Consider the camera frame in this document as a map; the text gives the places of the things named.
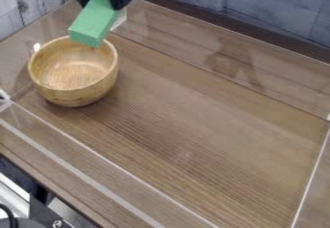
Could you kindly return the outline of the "green rectangular block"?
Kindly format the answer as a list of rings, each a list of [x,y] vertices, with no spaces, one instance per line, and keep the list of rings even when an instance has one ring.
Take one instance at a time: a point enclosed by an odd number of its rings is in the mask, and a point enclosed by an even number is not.
[[[71,40],[99,47],[111,32],[117,12],[109,0],[89,0],[68,28]]]

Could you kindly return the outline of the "wooden bowl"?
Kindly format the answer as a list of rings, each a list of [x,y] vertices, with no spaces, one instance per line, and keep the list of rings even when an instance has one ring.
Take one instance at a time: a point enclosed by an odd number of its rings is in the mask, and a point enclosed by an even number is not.
[[[47,101],[64,107],[85,106],[103,99],[115,86],[117,50],[107,40],[91,47],[64,36],[32,54],[26,70]]]

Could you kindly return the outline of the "clear acrylic corner bracket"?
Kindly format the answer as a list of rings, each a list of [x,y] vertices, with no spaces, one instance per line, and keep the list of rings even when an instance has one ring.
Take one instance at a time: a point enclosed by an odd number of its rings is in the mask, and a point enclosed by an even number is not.
[[[113,31],[125,21],[127,21],[127,10],[121,9],[117,12],[117,17],[115,19],[115,22],[113,22],[109,30]]]

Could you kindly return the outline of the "black metal mount bracket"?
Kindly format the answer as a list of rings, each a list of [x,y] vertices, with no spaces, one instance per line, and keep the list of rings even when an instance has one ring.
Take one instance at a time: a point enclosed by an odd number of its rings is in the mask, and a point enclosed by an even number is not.
[[[28,217],[37,221],[45,228],[64,228],[59,215],[33,197],[29,197]]]

